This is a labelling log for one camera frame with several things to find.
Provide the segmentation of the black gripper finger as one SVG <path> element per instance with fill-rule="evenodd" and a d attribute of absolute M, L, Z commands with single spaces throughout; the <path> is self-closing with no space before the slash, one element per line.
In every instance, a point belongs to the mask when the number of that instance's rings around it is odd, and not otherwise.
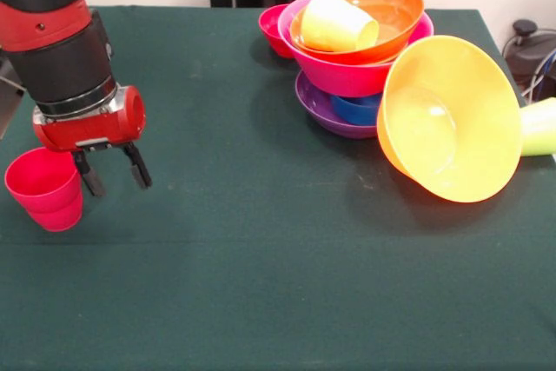
<path fill-rule="evenodd" d="M 132 142 L 126 142 L 122 146 L 124 154 L 128 157 L 131 163 L 131 173 L 135 178 L 137 184 L 141 189 L 148 189 L 152 186 L 152 179 L 150 177 L 147 166 L 142 159 L 139 149 Z"/>
<path fill-rule="evenodd" d="M 72 152 L 72 157 L 77 171 L 89 192 L 95 197 L 105 196 L 106 191 L 103 183 L 95 170 L 89 165 L 85 152 L 82 150 L 74 151 Z"/>

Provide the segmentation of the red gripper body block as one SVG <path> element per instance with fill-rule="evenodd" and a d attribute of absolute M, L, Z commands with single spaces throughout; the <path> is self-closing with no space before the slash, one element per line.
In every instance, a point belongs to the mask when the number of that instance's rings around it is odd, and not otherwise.
<path fill-rule="evenodd" d="M 125 86 L 118 88 L 101 107 L 69 119 L 49 119 L 35 108 L 32 123 L 37 138 L 46 148 L 76 151 L 139 139 L 146 126 L 146 110 L 139 90 Z"/>

